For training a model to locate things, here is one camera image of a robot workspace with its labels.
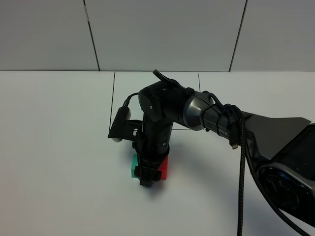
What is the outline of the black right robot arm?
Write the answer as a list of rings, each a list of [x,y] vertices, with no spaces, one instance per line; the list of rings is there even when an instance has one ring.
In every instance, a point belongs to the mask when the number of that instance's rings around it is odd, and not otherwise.
[[[308,224],[315,223],[315,125],[305,118],[268,118],[222,104],[208,92],[185,88],[154,71],[158,82],[140,90],[143,120],[132,146],[136,176],[146,184],[169,154],[174,123],[205,130],[241,147],[251,175],[267,202]]]

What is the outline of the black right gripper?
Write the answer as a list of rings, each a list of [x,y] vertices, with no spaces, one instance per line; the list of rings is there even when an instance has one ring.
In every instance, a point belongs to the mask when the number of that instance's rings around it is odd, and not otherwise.
[[[161,172],[158,169],[169,155],[171,132],[171,120],[165,118],[152,121],[143,118],[142,125],[137,131],[137,140],[132,143],[138,159],[134,174],[140,180],[141,186],[152,187],[155,182],[161,180]]]

